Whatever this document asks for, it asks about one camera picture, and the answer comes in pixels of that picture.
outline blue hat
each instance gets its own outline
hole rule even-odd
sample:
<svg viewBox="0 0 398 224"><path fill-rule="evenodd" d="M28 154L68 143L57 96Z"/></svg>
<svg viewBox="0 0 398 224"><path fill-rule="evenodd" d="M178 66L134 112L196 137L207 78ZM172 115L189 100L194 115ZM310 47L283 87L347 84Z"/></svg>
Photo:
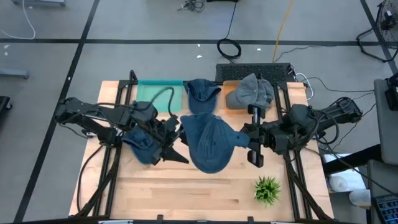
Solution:
<svg viewBox="0 0 398 224"><path fill-rule="evenodd" d="M216 108L220 88L212 81L197 78L184 83L188 94L188 105L192 113L212 113Z"/></svg>
<svg viewBox="0 0 398 224"><path fill-rule="evenodd" d="M159 145L139 126L134 126L131 131L124 134L122 141L128 144L132 153L142 164L152 164L152 155Z"/></svg>
<svg viewBox="0 0 398 224"><path fill-rule="evenodd" d="M181 123L192 162L207 174L223 170L231 159L235 146L247 147L250 141L247 134L234 131L213 114L181 116Z"/></svg>

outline artificial plant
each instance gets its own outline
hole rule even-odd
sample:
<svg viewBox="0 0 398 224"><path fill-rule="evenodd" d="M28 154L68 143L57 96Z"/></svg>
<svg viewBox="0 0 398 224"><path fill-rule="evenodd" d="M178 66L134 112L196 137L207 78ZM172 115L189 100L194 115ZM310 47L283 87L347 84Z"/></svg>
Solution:
<svg viewBox="0 0 398 224"><path fill-rule="evenodd" d="M254 199L267 205L273 205L279 198L280 185L275 180L275 177L259 177L256 181L256 189L254 191Z"/></svg>

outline yellow cable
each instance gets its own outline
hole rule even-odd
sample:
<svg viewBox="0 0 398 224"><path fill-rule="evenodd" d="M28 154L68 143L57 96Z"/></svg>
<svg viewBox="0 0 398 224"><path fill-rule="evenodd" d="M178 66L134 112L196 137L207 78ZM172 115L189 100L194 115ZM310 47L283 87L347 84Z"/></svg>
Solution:
<svg viewBox="0 0 398 224"><path fill-rule="evenodd" d="M287 10L287 12L286 12L286 14L285 14L284 21L282 22L282 25L281 25L280 28L279 28L278 38L276 38L276 43L275 43L274 56L272 56L272 63L274 63L274 61L275 61L276 53L277 53L277 51L278 51L279 37L280 37L280 34L282 33L282 29L284 28L286 19L287 19L287 17L288 17L289 14L290 14L290 10L292 9L293 1L294 1L294 0L290 0L289 8L288 8L288 10Z"/></svg>

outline black keyboard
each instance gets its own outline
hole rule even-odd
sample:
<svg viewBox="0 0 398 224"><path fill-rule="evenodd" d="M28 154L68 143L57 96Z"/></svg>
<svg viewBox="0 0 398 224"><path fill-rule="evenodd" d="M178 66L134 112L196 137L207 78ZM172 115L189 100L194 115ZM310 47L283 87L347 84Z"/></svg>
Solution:
<svg viewBox="0 0 398 224"><path fill-rule="evenodd" d="M254 73L270 83L294 82L294 71L290 63L237 63L217 64L216 81L242 80Z"/></svg>
<svg viewBox="0 0 398 224"><path fill-rule="evenodd" d="M385 224L398 223L398 197L385 195L373 198L380 221Z"/></svg>

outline concrete floor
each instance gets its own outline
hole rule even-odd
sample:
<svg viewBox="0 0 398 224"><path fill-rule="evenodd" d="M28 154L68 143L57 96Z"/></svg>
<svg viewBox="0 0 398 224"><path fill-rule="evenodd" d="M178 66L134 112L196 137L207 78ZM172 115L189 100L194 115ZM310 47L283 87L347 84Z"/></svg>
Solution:
<svg viewBox="0 0 398 224"><path fill-rule="evenodd" d="M373 16L380 0L367 0ZM154 44L85 44L67 96L95 102L103 80L127 79L133 69L138 78L207 78L214 80L217 63L228 63L215 44L168 44L170 39L217 40L227 31L231 2L206 4L201 14L177 12L184 0L100 0L88 39L160 40ZM27 8L39 39L76 39L76 44L7 43L1 41L0 67L29 69L31 78L0 78L0 95L12 98L13 110L0 129L0 223L12 222L50 124L61 89L78 47L94 0L68 0L66 7L34 5ZM242 0L236 7L230 39L275 40L289 0ZM22 8L0 1L0 29L31 36ZM360 0L300 0L294 3L281 40L353 41L370 28ZM377 41L374 34L365 38ZM304 45L280 45L279 53ZM242 45L237 63L271 62L274 46ZM366 47L384 56L381 47ZM296 72L320 77L330 88L368 90L373 80L392 75L388 63L367 57L357 46L315 47L285 54ZM328 106L340 96L312 80L315 96L310 104ZM367 111L372 95L357 101ZM379 142L376 110L352 131L338 152L356 152ZM350 124L341 125L346 133ZM68 215L80 170L85 140L56 127L24 221L62 218ZM352 206L346 195L331 195L335 217L364 223L364 210Z"/></svg>

